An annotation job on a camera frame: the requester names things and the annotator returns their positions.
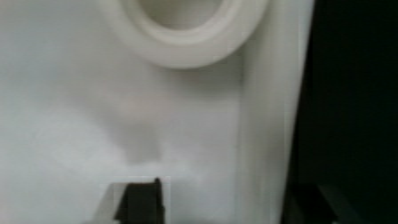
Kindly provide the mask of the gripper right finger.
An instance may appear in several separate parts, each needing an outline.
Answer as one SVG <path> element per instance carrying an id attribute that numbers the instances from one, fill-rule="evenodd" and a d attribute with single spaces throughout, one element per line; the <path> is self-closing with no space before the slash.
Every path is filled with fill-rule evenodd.
<path id="1" fill-rule="evenodd" d="M 299 184 L 290 187 L 283 224 L 363 224 L 348 199 L 334 186 Z"/>

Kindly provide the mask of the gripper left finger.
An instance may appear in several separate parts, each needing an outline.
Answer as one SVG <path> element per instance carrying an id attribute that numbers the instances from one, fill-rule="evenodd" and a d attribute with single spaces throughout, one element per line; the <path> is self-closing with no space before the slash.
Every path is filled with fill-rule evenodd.
<path id="1" fill-rule="evenodd" d="M 162 181 L 130 183 L 123 192 L 114 220 L 119 224 L 164 224 Z"/>

